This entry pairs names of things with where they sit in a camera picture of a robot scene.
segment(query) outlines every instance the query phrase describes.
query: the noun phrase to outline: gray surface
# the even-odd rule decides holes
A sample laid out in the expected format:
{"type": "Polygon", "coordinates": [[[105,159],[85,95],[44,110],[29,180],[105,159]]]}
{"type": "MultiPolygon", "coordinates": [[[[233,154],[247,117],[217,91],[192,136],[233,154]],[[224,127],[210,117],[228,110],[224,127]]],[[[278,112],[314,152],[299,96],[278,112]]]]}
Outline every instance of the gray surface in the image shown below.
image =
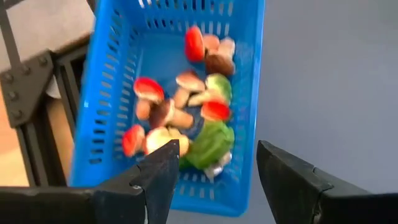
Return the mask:
{"type": "MultiPolygon", "coordinates": [[[[58,18],[51,24],[65,22],[61,28],[48,25],[57,30],[46,37],[52,47],[92,20],[81,0],[62,2],[63,17],[54,7],[43,9],[49,20],[58,18]],[[72,7],[81,7],[85,16],[72,7]]],[[[366,190],[398,191],[397,10],[396,0],[268,0],[257,139],[366,190]]],[[[22,25],[15,16],[13,29],[22,25]]],[[[23,57],[45,44],[37,40],[45,35],[37,28],[31,22],[25,37],[17,31],[19,47],[30,41],[23,57]]],[[[241,218],[171,211],[168,220],[221,222],[274,223],[256,169],[249,210],[241,218]]]]}

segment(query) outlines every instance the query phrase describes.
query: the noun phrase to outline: mushroom stem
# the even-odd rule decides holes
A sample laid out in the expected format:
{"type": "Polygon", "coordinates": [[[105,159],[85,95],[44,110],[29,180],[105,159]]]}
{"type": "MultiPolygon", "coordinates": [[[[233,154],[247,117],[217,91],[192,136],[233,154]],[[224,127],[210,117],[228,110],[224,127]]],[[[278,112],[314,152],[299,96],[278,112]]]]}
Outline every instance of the mushroom stem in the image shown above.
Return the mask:
{"type": "Polygon", "coordinates": [[[169,124],[178,128],[191,128],[193,124],[193,116],[176,108],[169,124]]]}
{"type": "Polygon", "coordinates": [[[139,120],[147,120],[149,118],[150,107],[152,106],[152,102],[149,100],[145,100],[143,98],[139,98],[136,105],[136,115],[139,120]]]}
{"type": "Polygon", "coordinates": [[[189,99],[190,91],[186,88],[179,87],[174,94],[174,103],[176,108],[183,108],[189,99]]]}

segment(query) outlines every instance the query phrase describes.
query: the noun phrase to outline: gray floor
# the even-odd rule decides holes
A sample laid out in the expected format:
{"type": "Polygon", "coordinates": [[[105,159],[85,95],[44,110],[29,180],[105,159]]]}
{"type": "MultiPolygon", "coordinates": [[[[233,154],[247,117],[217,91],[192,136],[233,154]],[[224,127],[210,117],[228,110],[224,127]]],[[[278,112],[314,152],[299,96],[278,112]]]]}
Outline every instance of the gray floor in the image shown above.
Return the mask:
{"type": "MultiPolygon", "coordinates": [[[[82,0],[29,1],[9,12],[22,57],[91,27],[82,0]]],[[[398,191],[397,9],[396,0],[268,0],[256,138],[372,192],[398,191]]],[[[274,223],[253,172],[241,218],[171,211],[168,223],[274,223]]]]}

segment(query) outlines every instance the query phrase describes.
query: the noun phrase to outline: blue plastic basket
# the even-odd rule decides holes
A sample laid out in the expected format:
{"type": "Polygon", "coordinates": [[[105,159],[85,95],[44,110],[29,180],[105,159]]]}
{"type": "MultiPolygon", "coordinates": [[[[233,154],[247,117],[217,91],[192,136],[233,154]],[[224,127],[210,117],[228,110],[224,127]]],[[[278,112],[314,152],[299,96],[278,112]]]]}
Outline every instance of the blue plastic basket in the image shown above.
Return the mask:
{"type": "MultiPolygon", "coordinates": [[[[100,0],[81,96],[70,185],[95,186],[140,158],[124,157],[123,132],[136,122],[134,80],[152,77],[172,96],[178,73],[193,68],[184,34],[196,24],[204,33],[236,41],[231,79],[235,132],[233,160],[214,180],[181,172],[172,208],[238,216],[248,206],[256,129],[264,0],[100,0]]],[[[197,72],[204,76],[203,70],[197,72]]]]}

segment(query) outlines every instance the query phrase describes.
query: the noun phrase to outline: bolt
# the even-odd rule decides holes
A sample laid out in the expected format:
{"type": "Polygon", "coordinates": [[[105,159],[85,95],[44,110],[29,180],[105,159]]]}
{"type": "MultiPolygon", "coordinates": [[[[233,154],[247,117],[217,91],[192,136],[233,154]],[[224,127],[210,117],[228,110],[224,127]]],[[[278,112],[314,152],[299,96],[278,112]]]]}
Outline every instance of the bolt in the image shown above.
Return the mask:
{"type": "Polygon", "coordinates": [[[22,111],[21,110],[14,110],[14,111],[11,111],[11,114],[12,114],[12,116],[15,119],[19,119],[22,116],[22,111]]]}
{"type": "Polygon", "coordinates": [[[23,65],[22,66],[22,74],[29,75],[29,73],[30,73],[30,68],[26,65],[23,65]]]}
{"type": "Polygon", "coordinates": [[[17,100],[18,99],[18,93],[14,92],[14,91],[10,91],[10,92],[8,92],[8,97],[12,101],[17,100]]]}
{"type": "Polygon", "coordinates": [[[141,189],[141,187],[140,187],[140,186],[138,186],[138,185],[134,185],[134,186],[132,186],[132,188],[133,188],[133,189],[135,189],[135,190],[139,190],[139,189],[141,189]]]}
{"type": "Polygon", "coordinates": [[[2,77],[2,80],[4,80],[7,83],[12,83],[14,81],[14,77],[10,73],[5,73],[2,77]]]}
{"type": "Polygon", "coordinates": [[[45,57],[40,57],[39,58],[39,64],[41,65],[41,66],[46,66],[46,64],[47,64],[47,58],[45,58],[45,57]]]}

